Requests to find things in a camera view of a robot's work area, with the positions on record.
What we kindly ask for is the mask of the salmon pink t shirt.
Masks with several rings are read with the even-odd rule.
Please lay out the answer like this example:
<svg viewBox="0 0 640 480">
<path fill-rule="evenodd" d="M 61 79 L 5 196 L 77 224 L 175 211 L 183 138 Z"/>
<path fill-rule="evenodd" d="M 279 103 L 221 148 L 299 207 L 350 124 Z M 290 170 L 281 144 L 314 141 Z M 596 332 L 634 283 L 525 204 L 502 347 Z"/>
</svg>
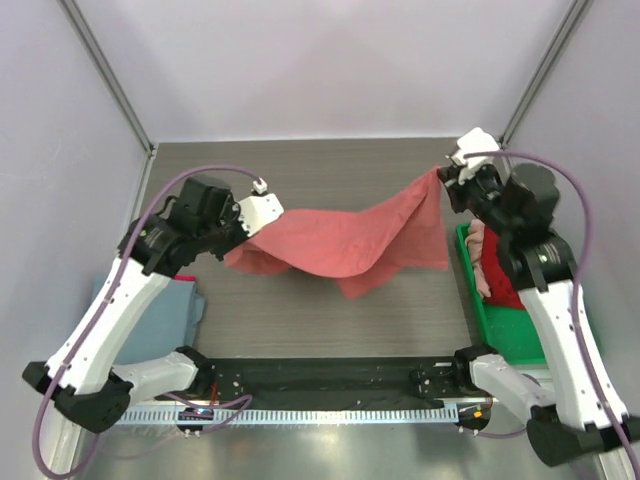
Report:
<svg viewBox="0 0 640 480">
<path fill-rule="evenodd" d="M 435 168 L 360 212 L 293 209 L 225 257 L 228 267 L 275 275 L 291 268 L 334 279 L 358 298 L 404 268 L 445 270 L 448 247 Z"/>
</svg>

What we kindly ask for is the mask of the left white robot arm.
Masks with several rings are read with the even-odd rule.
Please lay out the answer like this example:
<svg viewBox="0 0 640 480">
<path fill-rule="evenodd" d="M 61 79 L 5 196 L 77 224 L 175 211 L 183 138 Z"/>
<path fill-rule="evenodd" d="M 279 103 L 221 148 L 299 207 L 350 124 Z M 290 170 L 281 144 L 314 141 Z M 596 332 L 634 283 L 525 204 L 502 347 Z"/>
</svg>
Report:
<svg viewBox="0 0 640 480">
<path fill-rule="evenodd" d="M 214 177 L 192 176 L 172 207 L 135 220 L 120 242 L 98 296 L 64 344 L 46 361 L 32 361 L 22 378 L 67 420 L 94 434 L 126 410 L 180 392 L 198 400 L 214 382 L 212 360 L 190 346 L 136 364 L 116 357 L 147 307 L 198 255 L 218 260 L 283 212 L 266 183 L 236 200 Z"/>
</svg>

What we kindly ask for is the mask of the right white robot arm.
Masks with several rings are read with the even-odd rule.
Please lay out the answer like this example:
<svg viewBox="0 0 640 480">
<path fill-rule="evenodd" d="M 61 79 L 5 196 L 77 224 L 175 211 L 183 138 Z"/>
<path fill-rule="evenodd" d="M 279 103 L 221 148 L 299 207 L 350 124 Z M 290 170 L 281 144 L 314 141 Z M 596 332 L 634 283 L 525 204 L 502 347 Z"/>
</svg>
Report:
<svg viewBox="0 0 640 480">
<path fill-rule="evenodd" d="M 560 198 L 553 173 L 520 164 L 501 180 L 484 165 L 466 179 L 451 165 L 437 175 L 453 211 L 470 211 L 497 235 L 499 265 L 533 322 L 553 384 L 537 385 L 482 345 L 455 352 L 453 388 L 496 397 L 525 425 L 531 448 L 549 467 L 638 441 L 639 419 L 610 384 L 588 330 L 571 247 L 551 228 Z"/>
</svg>

